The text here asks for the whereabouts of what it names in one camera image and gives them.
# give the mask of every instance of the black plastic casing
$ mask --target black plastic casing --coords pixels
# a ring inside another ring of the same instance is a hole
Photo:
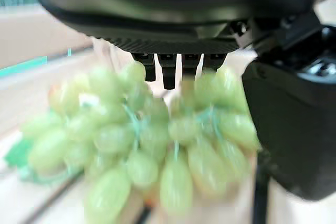
[[[336,53],[328,52],[335,62]],[[256,59],[243,84],[271,175],[307,200],[336,191],[336,76]]]
[[[55,17],[133,53],[226,54],[228,24],[308,12],[319,0],[39,0]]]

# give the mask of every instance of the grape cluster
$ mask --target grape cluster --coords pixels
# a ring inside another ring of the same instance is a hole
[[[168,213],[184,214],[194,187],[222,196],[248,174],[246,153],[260,147],[241,83],[228,68],[183,80],[170,113],[144,78],[138,62],[119,74],[96,67],[52,88],[53,112],[22,127],[37,174],[85,170],[93,223],[116,221],[132,188],[154,191]]]

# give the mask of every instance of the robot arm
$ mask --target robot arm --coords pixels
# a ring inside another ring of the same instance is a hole
[[[175,84],[184,74],[219,68],[226,55],[252,45],[258,53],[243,84],[269,173],[310,200],[336,191],[335,29],[313,12],[321,0],[39,0],[55,17],[103,38]]]

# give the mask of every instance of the green string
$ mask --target green string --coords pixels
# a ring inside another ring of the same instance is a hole
[[[22,167],[18,170],[20,174],[20,179],[25,182],[33,182],[34,184],[38,185],[50,185],[54,183],[62,183],[67,181],[70,178],[73,178],[75,175],[78,175],[81,170],[79,169],[72,169],[67,168],[65,171],[52,175],[50,177],[42,177],[37,175],[33,169],[31,169],[28,165]]]
[[[212,121],[212,127],[214,128],[216,137],[220,140],[223,141],[223,135],[221,134],[219,128],[218,128],[218,118],[216,117],[216,111],[217,108],[215,107],[210,107],[204,110],[202,113],[200,113],[197,116],[198,121],[202,124],[202,128],[204,129],[204,121],[205,120],[211,120]]]
[[[141,130],[141,122],[137,118],[136,114],[126,105],[123,106],[126,113],[131,119],[134,131],[135,131],[135,140],[133,144],[133,149],[136,151],[139,149],[139,141],[140,141],[140,130]]]
[[[178,144],[178,142],[177,141],[175,141],[174,142],[174,158],[175,158],[175,160],[177,160],[178,159],[178,152],[180,151],[180,145]]]

